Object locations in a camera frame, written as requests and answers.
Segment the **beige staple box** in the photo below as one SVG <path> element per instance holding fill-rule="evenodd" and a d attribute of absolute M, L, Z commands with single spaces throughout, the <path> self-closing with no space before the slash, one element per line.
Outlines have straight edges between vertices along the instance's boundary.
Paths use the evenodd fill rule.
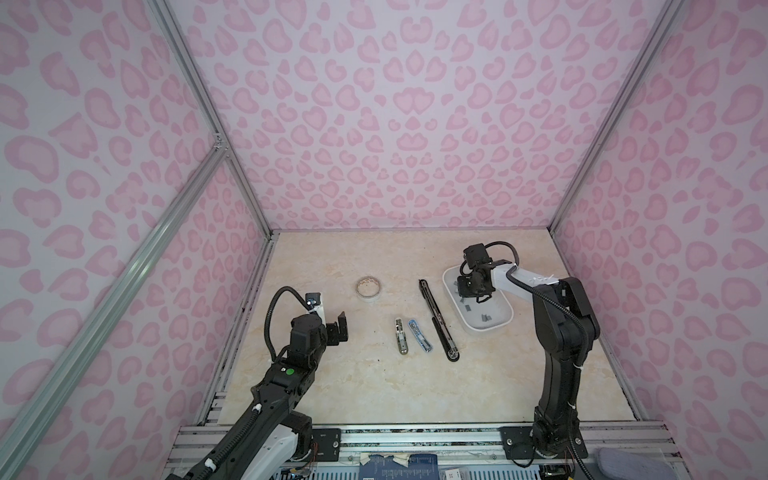
<path fill-rule="evenodd" d="M 398 351 L 401 355 L 407 355 L 409 352 L 407 338 L 403 327 L 403 321 L 401 318 L 395 319 L 395 331 Z"/>

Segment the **black stapler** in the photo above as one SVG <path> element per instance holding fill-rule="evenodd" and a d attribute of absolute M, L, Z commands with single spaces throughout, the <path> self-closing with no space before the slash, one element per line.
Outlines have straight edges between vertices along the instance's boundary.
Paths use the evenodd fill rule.
<path fill-rule="evenodd" d="M 429 284 L 426 279 L 418 280 L 419 290 L 424 298 L 428 309 L 430 310 L 432 323 L 438 335 L 438 339 L 443 347 L 444 353 L 450 362 L 458 362 L 460 359 L 460 352 L 453 340 L 447 324 L 443 318 L 443 315 L 439 309 L 439 306 L 432 294 Z"/>

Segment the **blue staple box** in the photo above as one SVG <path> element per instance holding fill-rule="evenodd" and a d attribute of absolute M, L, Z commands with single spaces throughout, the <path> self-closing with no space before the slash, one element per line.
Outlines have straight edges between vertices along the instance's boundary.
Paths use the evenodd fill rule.
<path fill-rule="evenodd" d="M 408 326 L 410 331 L 412 332 L 414 338 L 416 339 L 417 343 L 420 345 L 420 347 L 426 352 L 430 353 L 433 351 L 432 344 L 427 340 L 425 335 L 420 329 L 420 326 L 418 322 L 415 319 L 411 319 L 408 321 Z"/>

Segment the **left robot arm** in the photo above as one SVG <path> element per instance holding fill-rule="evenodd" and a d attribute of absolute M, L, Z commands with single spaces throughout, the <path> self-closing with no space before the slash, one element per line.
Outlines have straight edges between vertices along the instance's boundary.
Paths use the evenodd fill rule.
<path fill-rule="evenodd" d="M 291 321 L 290 341 L 251 388 L 252 401 L 183 479 L 270 479 L 290 460 L 313 453 L 312 419 L 296 410 L 315 381 L 329 346 L 349 340 L 345 313 L 325 323 L 315 313 Z"/>

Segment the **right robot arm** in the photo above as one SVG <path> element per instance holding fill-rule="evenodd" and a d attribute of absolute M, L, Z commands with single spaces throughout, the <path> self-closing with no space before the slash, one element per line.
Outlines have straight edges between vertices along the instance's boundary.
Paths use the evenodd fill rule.
<path fill-rule="evenodd" d="M 575 446 L 577 400 L 584 363 L 600 327 L 581 282 L 535 274 L 510 262 L 469 270 L 459 267 L 458 294 L 488 300 L 507 291 L 533 306 L 536 337 L 545 352 L 542 395 L 534 409 L 531 444 L 536 454 L 553 458 Z"/>

